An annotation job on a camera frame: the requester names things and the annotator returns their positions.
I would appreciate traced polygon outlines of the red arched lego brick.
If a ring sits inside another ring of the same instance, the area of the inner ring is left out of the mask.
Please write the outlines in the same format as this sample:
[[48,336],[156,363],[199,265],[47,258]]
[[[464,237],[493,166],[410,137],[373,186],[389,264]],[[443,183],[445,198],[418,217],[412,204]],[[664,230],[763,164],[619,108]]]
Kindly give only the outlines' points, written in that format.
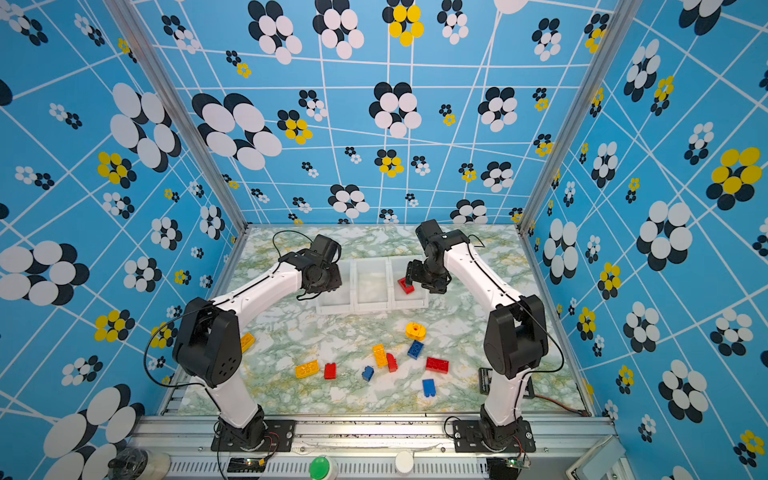
[[415,287],[405,277],[399,279],[398,284],[405,295],[410,295],[415,291]]

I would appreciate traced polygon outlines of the yellow round lego piece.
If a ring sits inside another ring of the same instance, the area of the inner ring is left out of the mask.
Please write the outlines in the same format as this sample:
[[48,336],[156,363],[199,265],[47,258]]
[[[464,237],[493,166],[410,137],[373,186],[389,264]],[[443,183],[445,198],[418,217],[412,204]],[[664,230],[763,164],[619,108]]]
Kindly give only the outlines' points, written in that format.
[[415,322],[407,324],[405,329],[406,336],[415,341],[423,342],[427,335],[426,327]]

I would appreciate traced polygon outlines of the blue square lego brick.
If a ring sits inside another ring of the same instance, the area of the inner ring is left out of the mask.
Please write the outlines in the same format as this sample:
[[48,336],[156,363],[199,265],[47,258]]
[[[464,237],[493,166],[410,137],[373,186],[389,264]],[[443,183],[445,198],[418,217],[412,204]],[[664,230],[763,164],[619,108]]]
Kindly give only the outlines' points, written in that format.
[[414,340],[410,345],[407,355],[409,358],[417,360],[422,353],[424,344],[419,340]]

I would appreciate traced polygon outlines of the yellow wide lego brick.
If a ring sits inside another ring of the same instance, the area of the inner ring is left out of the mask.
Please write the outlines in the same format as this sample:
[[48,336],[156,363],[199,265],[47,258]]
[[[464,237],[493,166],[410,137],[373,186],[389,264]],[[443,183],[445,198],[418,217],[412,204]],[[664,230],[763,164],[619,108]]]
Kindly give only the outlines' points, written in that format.
[[297,379],[305,379],[319,372],[319,363],[317,360],[310,361],[295,367],[295,376]]

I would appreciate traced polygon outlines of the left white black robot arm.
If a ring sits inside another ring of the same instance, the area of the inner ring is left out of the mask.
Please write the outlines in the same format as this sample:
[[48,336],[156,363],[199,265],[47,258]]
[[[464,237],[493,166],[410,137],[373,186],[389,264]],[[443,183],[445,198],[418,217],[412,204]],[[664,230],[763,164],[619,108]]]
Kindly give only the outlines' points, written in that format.
[[274,266],[245,285],[212,299],[197,297],[184,309],[173,360],[213,400],[221,432],[248,450],[261,444],[266,427],[263,408],[238,373],[242,337],[251,321],[284,297],[302,292],[314,298],[338,289],[341,253],[338,242],[318,234],[307,248],[279,256]]

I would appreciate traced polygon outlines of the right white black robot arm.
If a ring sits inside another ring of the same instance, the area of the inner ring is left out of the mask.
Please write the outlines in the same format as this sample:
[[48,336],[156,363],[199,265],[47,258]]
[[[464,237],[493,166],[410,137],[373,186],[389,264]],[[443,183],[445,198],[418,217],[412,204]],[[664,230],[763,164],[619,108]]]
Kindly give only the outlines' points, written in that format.
[[483,442],[502,450],[522,430],[524,387],[549,351],[543,303],[505,282],[462,231],[445,232],[437,221],[428,220],[415,233],[425,258],[409,263],[406,282],[443,295],[450,282],[458,280],[488,313],[483,349],[493,373],[479,426]]

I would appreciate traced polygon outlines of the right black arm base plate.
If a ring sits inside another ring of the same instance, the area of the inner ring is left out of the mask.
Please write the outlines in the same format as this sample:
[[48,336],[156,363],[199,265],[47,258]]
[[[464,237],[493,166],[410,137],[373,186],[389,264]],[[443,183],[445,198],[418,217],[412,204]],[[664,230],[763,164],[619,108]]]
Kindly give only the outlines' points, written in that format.
[[518,419],[506,426],[496,426],[490,420],[452,420],[449,438],[457,453],[527,454],[537,450],[530,423]]

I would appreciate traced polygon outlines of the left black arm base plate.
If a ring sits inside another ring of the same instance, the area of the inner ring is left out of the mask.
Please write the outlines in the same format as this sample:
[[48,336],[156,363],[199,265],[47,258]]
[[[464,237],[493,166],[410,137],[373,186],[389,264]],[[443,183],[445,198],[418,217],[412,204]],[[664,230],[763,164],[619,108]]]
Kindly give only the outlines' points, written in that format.
[[289,452],[295,437],[295,420],[256,419],[244,429],[217,420],[214,424],[213,452]]

